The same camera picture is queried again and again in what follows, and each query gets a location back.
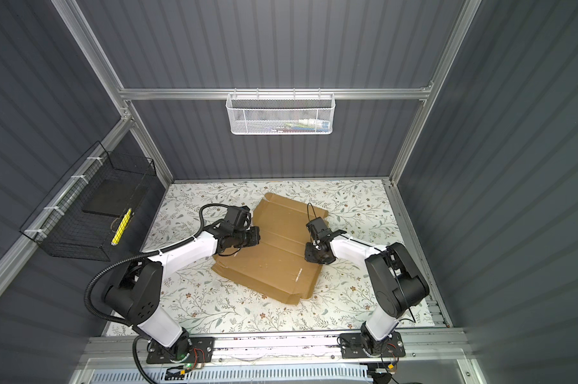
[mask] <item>black cable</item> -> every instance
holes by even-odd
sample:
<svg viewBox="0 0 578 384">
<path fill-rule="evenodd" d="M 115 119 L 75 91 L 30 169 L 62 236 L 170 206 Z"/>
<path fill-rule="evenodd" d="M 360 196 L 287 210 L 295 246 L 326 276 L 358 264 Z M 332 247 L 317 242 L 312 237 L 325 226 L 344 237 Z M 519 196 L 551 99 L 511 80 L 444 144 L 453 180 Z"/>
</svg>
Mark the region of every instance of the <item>black cable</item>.
<svg viewBox="0 0 578 384">
<path fill-rule="evenodd" d="M 415 315 L 412 314 L 411 306 L 408 305 L 408 300 L 406 300 L 406 296 L 404 295 L 404 291 L 402 290 L 402 286 L 400 285 L 400 279 L 398 279 L 398 275 L 396 275 L 396 271 L 393 269 L 393 267 L 392 267 L 392 273 L 393 273 L 393 277 L 396 278 L 396 283 L 398 283 L 398 287 L 400 287 L 400 293 L 402 294 L 402 297 L 404 297 L 404 302 L 406 303 L 406 306 L 408 307 L 408 312 L 412 316 L 412 323 L 417 324 L 417 320 L 415 320 Z"/>
<path fill-rule="evenodd" d="M 135 360 L 135 366 L 137 367 L 139 373 L 144 377 L 144 380 L 146 380 L 149 384 L 159 384 L 156 381 L 152 380 L 150 376 L 148 376 L 146 371 L 144 371 L 144 368 L 141 366 L 141 363 L 139 362 L 139 357 L 137 356 L 137 342 L 140 339 L 146 340 L 145 337 L 137 336 L 133 340 L 133 346 L 131 347 L 131 350 L 133 351 L 133 360 Z"/>
<path fill-rule="evenodd" d="M 218 255 L 218 256 L 233 256 L 234 254 L 238 253 L 240 250 L 241 250 L 241 248 L 239 248 L 237 251 L 235 251 L 235 252 L 233 252 L 233 253 L 230 253 L 230 254 L 228 254 L 228 255 L 223 255 L 223 254 L 220 254 L 220 253 L 217 253 L 217 255 Z"/>
<path fill-rule="evenodd" d="M 385 364 L 385 362 L 383 361 L 383 354 L 380 354 L 380 363 L 383 364 L 383 368 L 385 368 L 385 370 L 387 371 L 387 373 L 389 373 L 390 375 L 392 375 L 391 371 L 389 371 L 389 368 L 387 367 L 387 364 Z"/>
<path fill-rule="evenodd" d="M 393 376 L 392 376 L 392 380 L 393 380 L 396 384 L 400 384 L 396 379 L 393 378 Z M 410 383 L 404 383 L 404 384 L 421 384 L 421 383 L 417 383 L 416 381 L 411 381 Z"/>
<path fill-rule="evenodd" d="M 340 235 L 340 236 L 344 237 L 347 240 L 351 240 L 351 241 L 354 241 L 356 243 L 360 243 L 361 245 L 372 246 L 370 244 L 363 243 L 359 240 L 355 240 L 354 238 L 346 237 L 345 235 Z M 378 252 L 382 252 L 381 250 L 379 250 L 378 248 L 376 248 L 374 246 L 372 246 L 372 248 L 374 248 Z M 413 324 L 417 324 L 417 321 L 415 320 L 415 315 L 412 314 L 411 306 L 408 304 L 408 300 L 406 299 L 406 296 L 404 295 L 404 291 L 402 290 L 402 286 L 400 285 L 400 280 L 398 279 L 398 275 L 396 275 L 396 271 L 395 271 L 395 269 L 393 269 L 393 267 L 391 268 L 391 270 L 393 273 L 393 277 L 396 279 L 396 283 L 398 283 L 398 287 L 400 288 L 400 293 L 402 294 L 402 297 L 404 298 L 404 302 L 406 303 L 406 306 L 408 307 L 408 312 L 412 316 L 412 320 L 411 319 L 400 319 L 399 321 L 408 320 L 408 321 L 412 321 Z"/>
<path fill-rule="evenodd" d="M 315 212 L 315 206 L 312 203 L 306 204 L 306 214 L 308 215 L 308 222 L 310 222 L 310 211 L 308 211 L 308 206 L 312 207 L 312 216 L 315 216 L 315 219 L 318 217 Z"/>
<path fill-rule="evenodd" d="M 123 324 L 125 326 L 130 327 L 131 326 L 131 322 L 123 319 L 123 318 L 119 318 L 116 316 L 111 316 L 108 315 L 107 313 L 103 313 L 101 311 L 99 311 L 97 308 L 94 307 L 92 299 L 91 299 L 91 295 L 93 292 L 93 288 L 95 286 L 95 284 L 109 271 L 111 271 L 112 269 L 116 268 L 117 266 L 124 264 L 124 263 L 130 263 L 133 261 L 138 261 L 138 260 L 142 260 L 145 259 L 147 257 L 152 257 L 152 256 L 157 256 L 160 254 L 160 252 L 169 252 L 169 251 L 173 251 L 177 248 L 180 248 L 183 245 L 186 245 L 190 242 L 192 242 L 193 240 L 195 240 L 202 232 L 203 232 L 203 227 L 204 227 L 204 220 L 203 220 L 203 210 L 205 210 L 206 208 L 209 208 L 211 206 L 220 206 L 223 208 L 229 208 L 228 205 L 225 204 L 206 204 L 204 206 L 202 206 L 201 208 L 199 208 L 199 229 L 197 230 L 197 232 L 192 235 L 191 237 L 188 237 L 184 240 L 182 240 L 181 242 L 177 242 L 175 244 L 172 245 L 168 245 L 164 248 L 161 248 L 159 251 L 152 251 L 152 252 L 143 252 L 140 254 L 137 254 L 135 256 L 132 257 L 127 257 L 126 259 L 122 259 L 119 261 L 116 261 L 115 263 L 108 265 L 107 267 L 103 268 L 99 273 L 97 273 L 92 280 L 88 283 L 88 286 L 86 286 L 86 289 L 84 289 L 84 306 L 86 307 L 86 309 L 91 312 L 94 316 L 97 316 L 98 318 L 101 318 L 103 320 L 106 321 L 113 321 L 115 323 L 118 324 Z"/>
</svg>

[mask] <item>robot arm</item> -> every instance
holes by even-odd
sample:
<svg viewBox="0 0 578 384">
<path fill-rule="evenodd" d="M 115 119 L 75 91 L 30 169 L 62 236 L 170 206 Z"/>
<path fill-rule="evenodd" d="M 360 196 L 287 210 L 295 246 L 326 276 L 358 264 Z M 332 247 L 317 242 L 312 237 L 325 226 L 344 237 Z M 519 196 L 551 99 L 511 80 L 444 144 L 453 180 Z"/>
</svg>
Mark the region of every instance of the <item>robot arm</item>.
<svg viewBox="0 0 578 384">
<path fill-rule="evenodd" d="M 250 224 L 247 206 L 227 207 L 224 219 L 203 227 L 192 241 L 162 248 L 155 256 L 116 268 L 104 302 L 129 321 L 136 332 L 158 343 L 159 348 L 173 356 L 172 360 L 182 360 L 191 349 L 189 333 L 159 305 L 161 283 L 171 273 L 203 257 L 222 256 L 230 247 L 241 249 L 258 244 L 259 227 Z"/>
<path fill-rule="evenodd" d="M 367 270 L 378 306 L 362 324 L 362 347 L 369 355 L 379 355 L 399 318 L 430 294 L 430 288 L 404 245 L 376 245 L 332 232 L 323 219 L 311 220 L 306 227 L 312 238 L 306 244 L 306 261 L 331 264 L 346 259 Z"/>
</svg>

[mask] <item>black wire basket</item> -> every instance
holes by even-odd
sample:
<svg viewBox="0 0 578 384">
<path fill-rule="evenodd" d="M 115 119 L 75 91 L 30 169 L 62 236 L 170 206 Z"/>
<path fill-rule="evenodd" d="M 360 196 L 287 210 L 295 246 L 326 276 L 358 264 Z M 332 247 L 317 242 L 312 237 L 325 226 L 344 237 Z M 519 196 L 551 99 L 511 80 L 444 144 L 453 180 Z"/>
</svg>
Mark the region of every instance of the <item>black wire basket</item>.
<svg viewBox="0 0 578 384">
<path fill-rule="evenodd" d="M 44 219 L 34 212 L 20 232 L 50 256 L 110 261 L 156 174 L 150 158 L 104 151 L 71 176 L 75 181 L 55 204 L 40 204 L 35 212 Z"/>
</svg>

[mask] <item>wire mesh basket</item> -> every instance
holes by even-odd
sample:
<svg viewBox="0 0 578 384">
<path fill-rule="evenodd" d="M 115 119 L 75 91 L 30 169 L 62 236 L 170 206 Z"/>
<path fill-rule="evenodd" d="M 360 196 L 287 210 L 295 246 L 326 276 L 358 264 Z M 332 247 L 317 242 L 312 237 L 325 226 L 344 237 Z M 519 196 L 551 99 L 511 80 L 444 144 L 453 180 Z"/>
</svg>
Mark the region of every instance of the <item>wire mesh basket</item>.
<svg viewBox="0 0 578 384">
<path fill-rule="evenodd" d="M 75 182 L 56 204 L 43 208 L 37 228 L 29 217 L 20 232 L 50 256 L 109 261 L 155 177 L 152 159 L 104 151 L 71 176 Z"/>
<path fill-rule="evenodd" d="M 336 101 L 333 93 L 233 92 L 226 106 L 233 134 L 330 134 Z"/>
</svg>

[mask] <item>ventilation grille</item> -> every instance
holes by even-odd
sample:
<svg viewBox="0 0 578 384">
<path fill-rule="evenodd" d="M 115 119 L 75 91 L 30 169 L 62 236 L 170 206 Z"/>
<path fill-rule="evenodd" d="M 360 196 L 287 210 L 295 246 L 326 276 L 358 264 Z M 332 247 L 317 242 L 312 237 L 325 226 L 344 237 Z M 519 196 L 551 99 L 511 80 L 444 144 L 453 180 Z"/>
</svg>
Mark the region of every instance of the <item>ventilation grille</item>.
<svg viewBox="0 0 578 384">
<path fill-rule="evenodd" d="M 297 365 L 249 365 L 206 366 L 193 371 L 183 380 L 165 380 L 165 368 L 146 368 L 148 375 L 158 383 L 269 383 L 271 381 L 342 380 L 372 383 L 368 368 L 359 364 L 297 364 Z M 90 384 L 140 384 L 146 383 L 137 369 L 101 369 L 94 372 Z"/>
</svg>

